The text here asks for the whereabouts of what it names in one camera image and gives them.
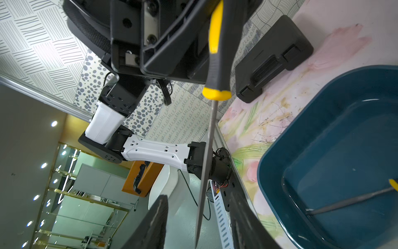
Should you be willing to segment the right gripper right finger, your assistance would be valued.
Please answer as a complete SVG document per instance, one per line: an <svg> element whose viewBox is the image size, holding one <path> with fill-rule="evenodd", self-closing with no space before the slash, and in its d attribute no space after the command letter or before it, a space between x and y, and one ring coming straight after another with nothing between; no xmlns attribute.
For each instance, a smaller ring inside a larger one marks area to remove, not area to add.
<svg viewBox="0 0 398 249"><path fill-rule="evenodd" d="M280 249L251 210L246 199L236 193L231 194L230 218L236 249Z"/></svg>

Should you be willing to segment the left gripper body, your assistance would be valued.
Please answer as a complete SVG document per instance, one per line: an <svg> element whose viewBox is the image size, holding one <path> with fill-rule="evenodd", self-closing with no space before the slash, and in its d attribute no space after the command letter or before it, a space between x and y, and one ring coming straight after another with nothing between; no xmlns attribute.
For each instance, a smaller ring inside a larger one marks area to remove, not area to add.
<svg viewBox="0 0 398 249"><path fill-rule="evenodd" d="M174 1L111 1L112 67L118 73L174 77Z"/></svg>

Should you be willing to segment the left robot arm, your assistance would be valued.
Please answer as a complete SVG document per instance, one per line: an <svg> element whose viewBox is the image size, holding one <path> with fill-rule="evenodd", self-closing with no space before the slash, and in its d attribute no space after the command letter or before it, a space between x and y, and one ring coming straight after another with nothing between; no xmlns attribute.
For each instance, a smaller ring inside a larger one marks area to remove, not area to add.
<svg viewBox="0 0 398 249"><path fill-rule="evenodd" d="M88 48L75 104L104 101L146 136L173 86L203 84L215 1L64 1L67 26Z"/></svg>

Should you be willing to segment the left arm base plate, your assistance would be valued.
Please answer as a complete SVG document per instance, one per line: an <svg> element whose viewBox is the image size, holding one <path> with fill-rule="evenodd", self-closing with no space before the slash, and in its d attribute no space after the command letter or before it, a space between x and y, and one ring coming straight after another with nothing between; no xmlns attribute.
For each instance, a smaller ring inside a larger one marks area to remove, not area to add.
<svg viewBox="0 0 398 249"><path fill-rule="evenodd" d="M227 213L230 212L231 196L237 196L239 200L247 201L244 188L238 178L235 168L232 169L230 178L226 181L226 187L219 187L219 184L212 182L212 190L214 194L214 204L221 201Z"/></svg>

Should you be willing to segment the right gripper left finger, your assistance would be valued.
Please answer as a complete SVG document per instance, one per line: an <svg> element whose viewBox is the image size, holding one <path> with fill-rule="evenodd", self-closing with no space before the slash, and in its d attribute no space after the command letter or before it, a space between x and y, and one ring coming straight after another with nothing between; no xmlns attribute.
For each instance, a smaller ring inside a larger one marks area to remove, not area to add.
<svg viewBox="0 0 398 249"><path fill-rule="evenodd" d="M122 249L163 249L168 213L167 195L159 195Z"/></svg>

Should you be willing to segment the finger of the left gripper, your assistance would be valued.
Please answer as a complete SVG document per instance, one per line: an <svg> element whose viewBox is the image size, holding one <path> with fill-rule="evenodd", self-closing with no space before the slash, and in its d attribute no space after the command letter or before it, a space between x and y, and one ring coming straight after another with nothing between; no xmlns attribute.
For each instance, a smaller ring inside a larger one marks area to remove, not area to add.
<svg viewBox="0 0 398 249"><path fill-rule="evenodd" d="M142 48L141 71L149 75L171 75L218 3L189 1L156 43Z"/></svg>

